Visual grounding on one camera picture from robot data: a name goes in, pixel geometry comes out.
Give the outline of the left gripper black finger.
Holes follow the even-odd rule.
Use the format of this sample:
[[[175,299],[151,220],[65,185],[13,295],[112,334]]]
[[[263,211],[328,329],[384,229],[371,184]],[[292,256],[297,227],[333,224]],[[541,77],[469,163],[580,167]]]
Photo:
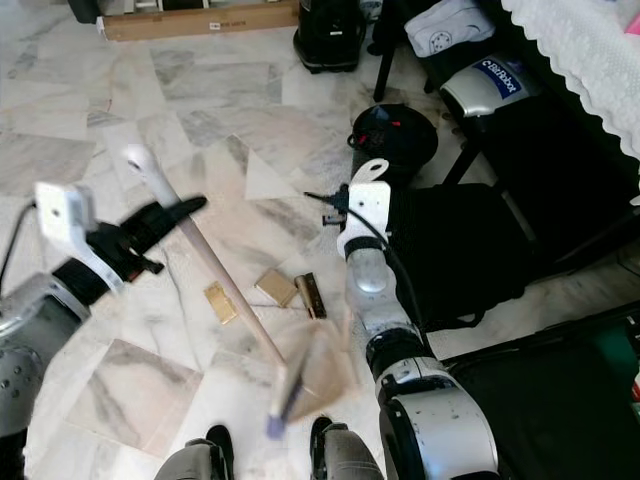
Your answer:
[[[205,196],[180,198],[178,202],[168,206],[154,201],[150,205],[142,207],[140,218],[142,223],[148,227],[175,227],[198,210],[205,209],[207,204],[209,201]]]
[[[173,220],[131,220],[131,248],[150,251],[174,229],[177,229],[177,223]]]

